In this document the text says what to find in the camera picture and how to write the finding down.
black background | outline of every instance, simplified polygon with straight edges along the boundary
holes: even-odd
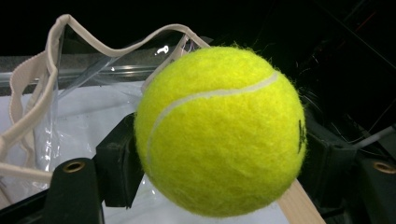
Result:
[[[235,42],[256,50],[298,88],[318,97],[324,122],[348,114],[367,130],[375,124],[373,133],[388,127],[396,122],[393,4],[390,0],[318,2],[367,45],[351,38],[313,0],[3,1],[0,56],[41,52],[50,27],[62,14],[71,14],[115,49],[166,24],[181,23],[213,38],[212,46]]]

tennis ball seam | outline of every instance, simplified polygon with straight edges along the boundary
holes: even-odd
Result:
[[[278,72],[275,70],[274,73],[271,76],[269,76],[268,78],[265,78],[265,79],[261,80],[260,82],[254,83],[254,84],[246,86],[244,88],[230,89],[230,90],[202,91],[202,92],[197,92],[197,93],[188,95],[186,97],[183,97],[181,99],[175,100],[170,105],[168,105],[165,109],[163,109],[163,111],[159,114],[159,116],[154,121],[152,129],[148,136],[147,153],[146,153],[147,163],[151,164],[151,162],[150,162],[150,145],[151,145],[152,135],[154,134],[154,132],[158,128],[158,126],[161,124],[163,119],[169,113],[171,113],[172,110],[174,110],[176,107],[186,104],[189,101],[199,99],[199,98],[210,98],[212,96],[230,96],[230,95],[235,95],[235,94],[240,94],[240,93],[245,93],[245,92],[250,92],[250,91],[258,91],[263,88],[266,88],[267,86],[269,86],[272,83],[274,83],[275,81],[277,81],[277,77],[278,77]]]

